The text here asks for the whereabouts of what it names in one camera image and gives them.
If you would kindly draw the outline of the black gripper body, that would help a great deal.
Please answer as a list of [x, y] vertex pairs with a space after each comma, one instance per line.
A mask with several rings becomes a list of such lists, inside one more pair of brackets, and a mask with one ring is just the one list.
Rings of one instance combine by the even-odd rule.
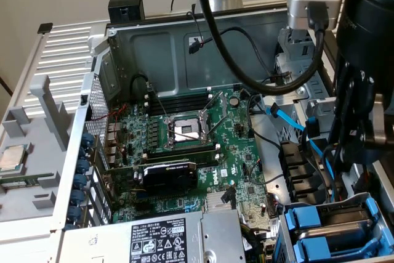
[[365, 72], [377, 92], [393, 92], [393, 3], [345, 0], [337, 30], [339, 52]]

